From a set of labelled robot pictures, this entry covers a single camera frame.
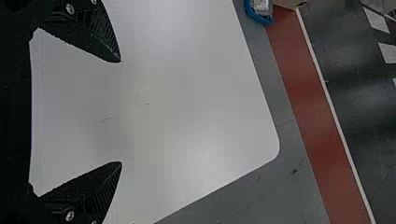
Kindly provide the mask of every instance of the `white floor marking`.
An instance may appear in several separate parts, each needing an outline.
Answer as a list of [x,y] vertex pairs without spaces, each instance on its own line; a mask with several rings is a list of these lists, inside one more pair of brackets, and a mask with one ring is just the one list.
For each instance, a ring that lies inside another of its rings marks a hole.
[[390,34],[389,28],[387,26],[387,23],[385,22],[385,18],[381,15],[376,14],[372,10],[369,10],[364,7],[364,12],[366,13],[367,19],[370,22],[370,25],[379,31],[385,32],[387,34]]
[[396,63],[396,46],[378,43],[385,63]]
[[374,215],[373,215],[373,211],[372,211],[372,209],[370,207],[370,204],[369,204],[369,202],[367,200],[366,194],[365,194],[365,192],[363,190],[363,186],[361,185],[361,180],[359,179],[359,175],[358,175],[358,171],[356,170],[355,163],[353,162],[352,156],[350,155],[350,151],[349,151],[349,147],[347,146],[346,138],[344,137],[343,130],[341,129],[340,122],[339,122],[339,120],[337,118],[337,114],[335,113],[335,109],[334,109],[334,106],[332,104],[332,98],[330,97],[329,91],[327,90],[323,75],[321,73],[321,70],[320,70],[320,67],[319,67],[319,64],[318,64],[318,58],[315,55],[314,50],[312,49],[311,40],[309,39],[308,32],[305,29],[305,24],[304,24],[303,18],[301,17],[300,10],[297,8],[296,12],[297,12],[297,17],[298,17],[298,20],[300,22],[301,28],[303,30],[304,36],[305,36],[306,44],[307,44],[307,46],[309,48],[309,52],[311,53],[312,60],[314,61],[315,67],[317,68],[318,76],[319,76],[320,82],[322,84],[324,93],[326,95],[327,102],[329,103],[330,109],[332,111],[332,117],[334,118],[335,125],[337,126],[337,130],[340,133],[341,140],[343,142],[344,149],[346,151],[347,159],[349,160],[350,167],[352,169],[353,175],[355,176],[355,180],[356,180],[356,183],[358,184],[359,191],[361,192],[361,197],[363,198],[364,205],[366,206],[367,213],[369,214],[371,223],[375,224],[376,222],[375,222],[375,218],[374,218]]

